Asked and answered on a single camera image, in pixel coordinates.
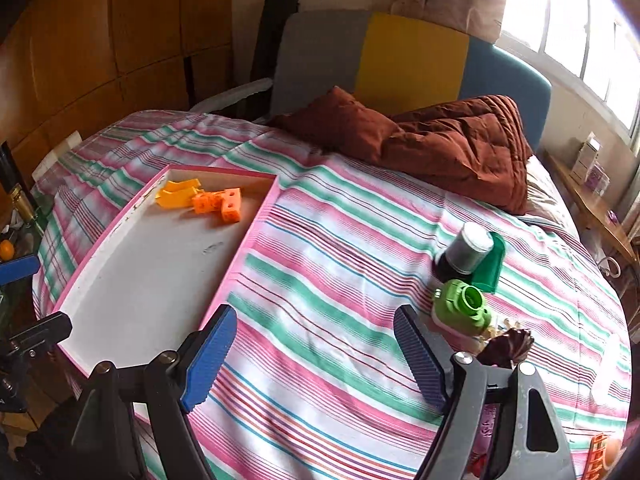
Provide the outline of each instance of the wooden cabinet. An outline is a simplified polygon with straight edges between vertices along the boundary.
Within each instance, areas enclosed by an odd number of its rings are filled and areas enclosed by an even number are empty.
[[[186,56],[196,99],[230,86],[231,0],[32,0],[0,45],[0,142],[28,177],[75,130],[186,110]]]
[[[52,116],[116,77],[109,0],[33,0],[30,53],[40,110]]]
[[[180,55],[180,0],[111,0],[118,72]]]
[[[230,10],[231,0],[180,0],[183,51],[230,45]]]

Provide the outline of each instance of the striped bedsheet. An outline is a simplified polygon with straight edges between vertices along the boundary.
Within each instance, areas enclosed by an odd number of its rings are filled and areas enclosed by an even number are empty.
[[[392,331],[394,310],[431,309],[431,261],[463,222],[508,252],[501,316],[530,328],[529,355],[581,475],[590,437],[625,427],[628,335],[618,298],[559,227],[521,219],[239,120],[149,110],[106,128],[39,181],[56,195],[34,278],[38,314],[118,211],[171,162],[276,173],[282,194],[228,302],[238,336],[190,419],[219,479],[411,479],[440,419],[429,412]],[[590,384],[610,333],[620,358],[605,405]],[[143,450],[164,478],[150,428]]]

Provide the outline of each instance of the white cable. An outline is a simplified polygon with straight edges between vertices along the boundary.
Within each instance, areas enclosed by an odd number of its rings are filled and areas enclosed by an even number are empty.
[[[620,266],[618,265],[618,262],[613,259],[611,256],[605,256],[603,259],[601,259],[598,262],[598,267],[600,267],[600,264],[604,261],[607,261],[607,263],[613,263],[614,267],[617,269],[615,272],[611,272],[609,269],[601,269],[601,272],[605,275],[605,276],[610,276],[612,278],[619,278],[620,277]]]

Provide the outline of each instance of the yellow block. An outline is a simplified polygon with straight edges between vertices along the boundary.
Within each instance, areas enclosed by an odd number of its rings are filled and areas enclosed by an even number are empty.
[[[156,203],[165,209],[177,209],[179,207],[191,207],[193,197],[201,190],[195,187],[185,187],[178,191],[170,192],[161,189],[156,193]]]
[[[166,184],[164,184],[165,191],[169,193],[173,193],[175,191],[180,191],[181,189],[186,189],[188,187],[200,187],[200,181],[197,178],[192,178],[191,180],[181,180],[180,182],[173,182],[172,180],[168,180]]]
[[[375,12],[354,96],[386,115],[458,98],[469,37],[452,28]]]

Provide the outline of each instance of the pillow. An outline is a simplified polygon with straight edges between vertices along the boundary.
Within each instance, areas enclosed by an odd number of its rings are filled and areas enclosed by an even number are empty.
[[[275,116],[269,126],[371,164],[380,162],[382,142],[402,133],[391,119],[367,108],[337,86],[291,115]]]
[[[558,188],[535,155],[527,161],[526,214],[551,220],[562,226],[576,240],[580,240],[574,219],[571,218]]]

